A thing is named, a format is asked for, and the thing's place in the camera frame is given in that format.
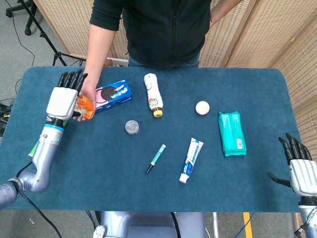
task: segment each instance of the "woven wall panel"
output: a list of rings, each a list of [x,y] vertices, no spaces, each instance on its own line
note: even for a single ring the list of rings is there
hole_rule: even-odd
[[[36,0],[35,3],[68,53],[86,57],[93,0]]]
[[[211,1],[213,8],[219,0]],[[241,22],[250,0],[244,0],[217,22],[206,34],[200,67],[219,67]]]
[[[316,8],[316,0],[261,0],[228,66],[268,67]]]
[[[303,143],[317,160],[317,107],[296,117]]]
[[[273,67],[286,78],[293,108],[317,95],[317,21]]]

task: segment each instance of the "yellow bottle cap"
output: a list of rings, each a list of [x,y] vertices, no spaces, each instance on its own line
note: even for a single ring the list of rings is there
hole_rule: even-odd
[[[153,112],[153,115],[155,118],[159,118],[161,116],[163,116],[163,111],[162,110],[156,110]]]

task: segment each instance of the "white ball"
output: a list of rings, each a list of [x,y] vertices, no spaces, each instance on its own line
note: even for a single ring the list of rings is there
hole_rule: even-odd
[[[206,115],[209,112],[209,104],[205,101],[200,101],[196,104],[196,112],[199,115]]]

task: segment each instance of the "toothpaste cap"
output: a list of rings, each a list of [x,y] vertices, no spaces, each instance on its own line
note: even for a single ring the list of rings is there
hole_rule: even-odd
[[[189,178],[189,176],[187,174],[180,174],[179,181],[182,183],[186,183],[188,178]]]

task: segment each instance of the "robotic arm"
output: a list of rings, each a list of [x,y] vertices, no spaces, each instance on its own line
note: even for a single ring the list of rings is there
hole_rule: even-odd
[[[298,205],[304,224],[295,231],[296,237],[301,238],[305,231],[307,238],[317,238],[317,163],[305,145],[288,133],[286,137],[289,144],[282,137],[278,139],[284,148],[290,180],[278,178],[271,172],[267,174],[274,182],[291,187],[301,196]]]
[[[78,112],[74,112],[74,108],[87,77],[86,73],[80,76],[81,72],[82,70],[69,74],[66,72],[60,77],[58,86],[52,91],[46,110],[47,120],[32,160],[37,171],[23,170],[0,185],[0,210],[16,201],[16,186],[21,191],[32,193],[42,193],[49,187],[51,166],[64,132],[64,122],[72,116],[79,116]]]

